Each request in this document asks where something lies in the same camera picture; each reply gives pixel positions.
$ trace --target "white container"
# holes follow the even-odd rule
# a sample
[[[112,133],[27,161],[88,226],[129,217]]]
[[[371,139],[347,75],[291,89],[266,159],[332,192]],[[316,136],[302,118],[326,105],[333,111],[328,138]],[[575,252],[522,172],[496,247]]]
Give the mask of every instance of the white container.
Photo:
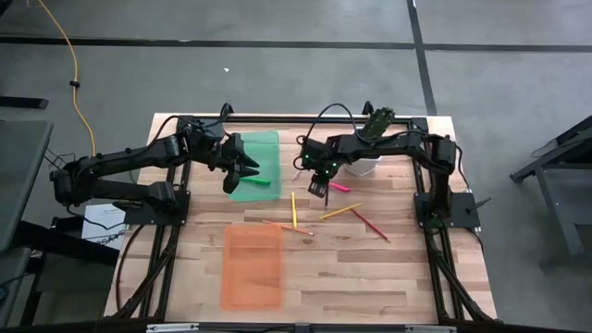
[[[361,130],[363,127],[356,127],[357,130]],[[356,177],[363,177],[376,169],[378,163],[382,161],[382,156],[378,158],[360,158],[359,160],[351,163],[350,165],[343,165],[348,172]]]

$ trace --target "white paper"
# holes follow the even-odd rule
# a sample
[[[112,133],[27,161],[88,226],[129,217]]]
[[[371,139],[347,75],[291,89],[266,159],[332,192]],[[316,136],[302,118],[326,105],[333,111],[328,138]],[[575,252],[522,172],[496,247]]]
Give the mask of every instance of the white paper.
[[[91,220],[92,222],[102,224],[107,228],[122,223],[125,216],[126,212],[116,208],[112,204],[87,205],[86,210],[84,211],[84,217]],[[94,241],[99,244],[106,243],[106,246],[110,248],[121,250],[121,245],[123,244],[123,235],[111,241],[109,241],[109,238],[113,239],[114,235],[122,234],[126,229],[127,226],[122,224],[115,228],[105,230],[99,226],[95,226],[88,223],[87,221],[84,221],[84,225],[82,226],[82,237],[84,239],[91,238],[88,241]]]

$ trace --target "concrete floor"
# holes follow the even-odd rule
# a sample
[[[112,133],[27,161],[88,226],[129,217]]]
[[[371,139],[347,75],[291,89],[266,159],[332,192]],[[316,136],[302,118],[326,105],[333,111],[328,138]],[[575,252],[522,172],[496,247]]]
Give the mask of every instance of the concrete floor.
[[[592,3],[560,0],[416,0],[426,43],[592,44]],[[52,0],[72,36],[239,41],[413,41],[404,0]],[[0,34],[57,36],[42,9],[15,4]],[[145,143],[155,112],[317,113],[365,100],[425,115],[415,51],[76,47],[80,107],[99,152]],[[487,270],[499,318],[514,324],[592,331],[592,272],[543,273],[564,250],[537,183],[508,178],[530,152],[590,115],[591,54],[427,52],[439,115],[452,116],[464,168],[478,198]],[[63,46],[0,44],[0,92],[44,97],[45,111],[1,109],[3,119],[55,122],[56,153],[88,154],[71,106],[72,64]],[[25,218],[63,216],[42,167]],[[72,276],[86,274],[79,282]],[[111,269],[64,263],[48,272],[38,322],[95,319]],[[72,300],[89,300],[84,306]]]

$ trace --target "orange transparent tray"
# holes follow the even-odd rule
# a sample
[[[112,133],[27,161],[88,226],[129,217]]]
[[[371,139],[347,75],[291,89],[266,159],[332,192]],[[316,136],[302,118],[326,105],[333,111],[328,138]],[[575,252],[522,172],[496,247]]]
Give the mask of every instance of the orange transparent tray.
[[[225,310],[281,307],[282,232],[277,226],[226,228],[220,306]]]

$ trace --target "yellow cable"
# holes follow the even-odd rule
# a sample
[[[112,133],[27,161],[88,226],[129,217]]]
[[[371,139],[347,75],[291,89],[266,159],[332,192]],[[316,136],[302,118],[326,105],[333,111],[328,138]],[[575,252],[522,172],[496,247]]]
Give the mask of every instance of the yellow cable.
[[[72,47],[72,43],[70,42],[70,39],[66,35],[66,32],[62,29],[62,26],[60,26],[59,23],[57,23],[56,18],[54,18],[54,16],[52,15],[52,12],[50,12],[49,9],[47,8],[47,6],[43,3],[43,0],[38,0],[38,1],[39,1],[39,4],[43,7],[43,9],[45,9],[45,12],[49,16],[49,18],[55,23],[55,26],[62,33],[62,36],[64,37],[64,39],[66,40],[66,43],[68,44],[68,47],[70,48],[70,53],[72,54],[72,59],[74,59],[74,81],[78,82],[78,60],[76,59],[76,54],[74,53],[74,47]],[[92,156],[95,156],[96,155],[96,148],[94,146],[93,129],[91,129],[91,126],[86,121],[86,118],[82,115],[80,109],[78,108],[77,94],[78,94],[78,89],[76,87],[72,87],[72,104],[74,104],[74,109],[76,110],[76,113],[78,114],[78,116],[80,117],[82,122],[84,123],[84,126],[86,126],[86,129],[89,131],[89,135],[91,136]]]

